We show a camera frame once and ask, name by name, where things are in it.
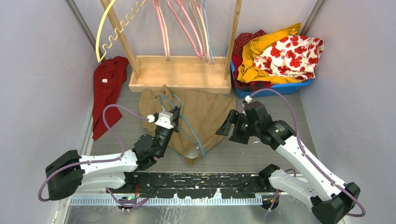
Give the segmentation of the teal blue wire hanger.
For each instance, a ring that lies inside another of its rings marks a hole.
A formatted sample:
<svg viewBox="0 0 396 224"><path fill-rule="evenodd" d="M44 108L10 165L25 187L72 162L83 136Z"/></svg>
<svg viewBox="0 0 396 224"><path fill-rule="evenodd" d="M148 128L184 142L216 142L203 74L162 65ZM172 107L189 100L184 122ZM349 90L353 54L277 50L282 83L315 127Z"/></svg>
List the teal blue wire hanger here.
<svg viewBox="0 0 396 224"><path fill-rule="evenodd" d="M168 99L165 95L156 95L156 98L159 98L159 102L161 104L161 106L163 108L165 108L165 103L163 101L166 101L171 108L175 107L176 105L174 105L172 103L172 101L170 99ZM190 140L190 142L196 147L196 149L200 152L201 156L203 158L206 158L206 151L205 151L205 147L202 144L202 141L200 140L200 138L198 137L198 134L195 132L195 130L193 129L192 125L189 123L189 121L187 120L187 118L180 113L180 117L183 120L183 122L187 125L187 127L189 128L191 134L193 137L191 137L183 127L181 127L182 132L186 135L186 137Z"/></svg>

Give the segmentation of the tan brown skirt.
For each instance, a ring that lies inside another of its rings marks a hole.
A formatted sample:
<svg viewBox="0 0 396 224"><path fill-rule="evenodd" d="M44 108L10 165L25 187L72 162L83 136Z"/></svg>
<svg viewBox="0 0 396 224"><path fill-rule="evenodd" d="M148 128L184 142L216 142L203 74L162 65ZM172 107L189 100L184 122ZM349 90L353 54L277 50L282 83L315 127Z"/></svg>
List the tan brown skirt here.
<svg viewBox="0 0 396 224"><path fill-rule="evenodd" d="M162 110L169 111L172 109L166 101L163 101L165 103L165 108L163 108L156 95L165 95L174 105L181 108L180 113L187 118L198 134L206 153L223 140L224 137L216 135L215 132L221 127L229 111L236 109L235 97L193 90L171 91L167 86L163 86L159 91L142 90L138 103L141 116L147 117ZM181 118L179 119L179 126L180 129L183 127L193 137ZM188 165L193 165L202 157L182 130L173 133L168 146L181 154Z"/></svg>

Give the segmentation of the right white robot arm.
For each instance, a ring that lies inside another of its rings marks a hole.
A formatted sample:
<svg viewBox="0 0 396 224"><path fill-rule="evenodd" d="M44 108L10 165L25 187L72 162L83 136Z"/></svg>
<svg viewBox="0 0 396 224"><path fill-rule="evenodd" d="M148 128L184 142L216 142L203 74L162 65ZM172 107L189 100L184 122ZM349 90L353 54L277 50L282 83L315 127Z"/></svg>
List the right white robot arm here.
<svg viewBox="0 0 396 224"><path fill-rule="evenodd" d="M297 132L283 120L274 121L262 103L246 103L243 112L230 110L216 135L230 132L230 141L247 144L250 137L257 137L293 164L305 181L270 164L259 172L259 185L264 191L281 190L305 203L320 223L337 224L357 204L359 186L344 182L327 169Z"/></svg>

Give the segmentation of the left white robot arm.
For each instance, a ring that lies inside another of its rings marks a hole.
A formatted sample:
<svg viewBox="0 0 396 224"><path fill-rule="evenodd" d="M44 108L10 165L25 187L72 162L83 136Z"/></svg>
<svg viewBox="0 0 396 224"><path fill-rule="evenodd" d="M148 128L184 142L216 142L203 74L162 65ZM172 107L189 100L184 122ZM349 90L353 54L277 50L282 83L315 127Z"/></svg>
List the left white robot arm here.
<svg viewBox="0 0 396 224"><path fill-rule="evenodd" d="M99 188L132 192L136 180L131 174L150 168L157 159L164 157L172 134L178 131L180 111L179 106L174 106L170 111L148 115L145 120L155 124L155 134L142 135L131 150L100 156L79 155L77 150L65 152L46 167L39 200L45 201L42 197L44 187L48 189L49 201Z"/></svg>

